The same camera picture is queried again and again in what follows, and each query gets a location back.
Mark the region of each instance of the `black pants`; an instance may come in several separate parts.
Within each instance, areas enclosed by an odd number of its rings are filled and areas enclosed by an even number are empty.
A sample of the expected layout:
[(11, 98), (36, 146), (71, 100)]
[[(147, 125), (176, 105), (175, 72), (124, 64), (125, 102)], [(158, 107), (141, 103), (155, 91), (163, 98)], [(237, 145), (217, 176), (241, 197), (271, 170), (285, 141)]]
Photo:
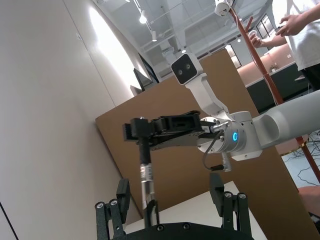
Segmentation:
[(301, 72), (309, 80), (313, 91), (320, 90), (320, 64), (303, 69)]

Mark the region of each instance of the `white t-shirt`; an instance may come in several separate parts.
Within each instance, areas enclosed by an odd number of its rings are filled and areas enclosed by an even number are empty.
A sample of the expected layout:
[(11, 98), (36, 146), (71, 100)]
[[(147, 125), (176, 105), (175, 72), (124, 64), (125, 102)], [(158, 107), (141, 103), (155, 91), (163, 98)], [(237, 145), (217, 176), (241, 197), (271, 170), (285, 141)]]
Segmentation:
[[(273, 0), (275, 24), (288, 15), (299, 15), (312, 9), (320, 0)], [(298, 35), (286, 36), (298, 70), (320, 64), (320, 19), (308, 24)]]

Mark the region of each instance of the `white robotic arm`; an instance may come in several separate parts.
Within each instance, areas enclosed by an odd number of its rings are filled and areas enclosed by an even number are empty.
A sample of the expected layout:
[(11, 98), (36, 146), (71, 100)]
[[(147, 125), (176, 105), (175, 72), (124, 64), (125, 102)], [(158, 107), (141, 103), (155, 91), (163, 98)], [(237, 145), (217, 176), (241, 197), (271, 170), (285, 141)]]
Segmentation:
[[(209, 153), (230, 153), (236, 161), (259, 157), (262, 149), (320, 129), (320, 91), (276, 106), (252, 119), (248, 111), (230, 114), (217, 99), (207, 75), (193, 54), (184, 54), (171, 65), (181, 85), (191, 90), (200, 108), (211, 117), (203, 120), (219, 121), (211, 130), (223, 130)], [(211, 142), (199, 145), (205, 152)]]

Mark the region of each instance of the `security camera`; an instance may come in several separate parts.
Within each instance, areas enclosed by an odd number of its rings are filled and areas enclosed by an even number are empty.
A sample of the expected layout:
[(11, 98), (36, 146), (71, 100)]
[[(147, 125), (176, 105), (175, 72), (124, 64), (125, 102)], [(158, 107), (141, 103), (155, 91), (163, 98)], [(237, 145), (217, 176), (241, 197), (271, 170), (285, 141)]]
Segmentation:
[(189, 83), (204, 72), (199, 60), (194, 54), (183, 54), (172, 65), (171, 69), (181, 85)]
[(233, 0), (215, 0), (215, 14), (225, 17), (232, 6)]

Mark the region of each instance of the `brown panel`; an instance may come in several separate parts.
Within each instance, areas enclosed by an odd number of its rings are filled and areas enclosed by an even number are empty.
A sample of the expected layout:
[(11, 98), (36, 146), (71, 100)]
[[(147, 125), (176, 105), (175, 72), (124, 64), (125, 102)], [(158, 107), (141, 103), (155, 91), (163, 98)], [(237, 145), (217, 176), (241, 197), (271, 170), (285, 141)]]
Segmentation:
[[(231, 113), (258, 112), (228, 53), (220, 51), (201, 61), (217, 97)], [(132, 98), (96, 119), (104, 140), (141, 211), (141, 186), (138, 146), (124, 142), (122, 124), (144, 116), (154, 119), (200, 110), (191, 92), (175, 78)], [(156, 198), (161, 210), (209, 190), (209, 172), (202, 166), (196, 147), (173, 147), (151, 154)], [(208, 157), (208, 164), (222, 162), (220, 154)], [(268, 239), (319, 239), (297, 189), (274, 147), (256, 159), (232, 161), (231, 172), (222, 173), (223, 181), (234, 181), (249, 196), (249, 207)]]

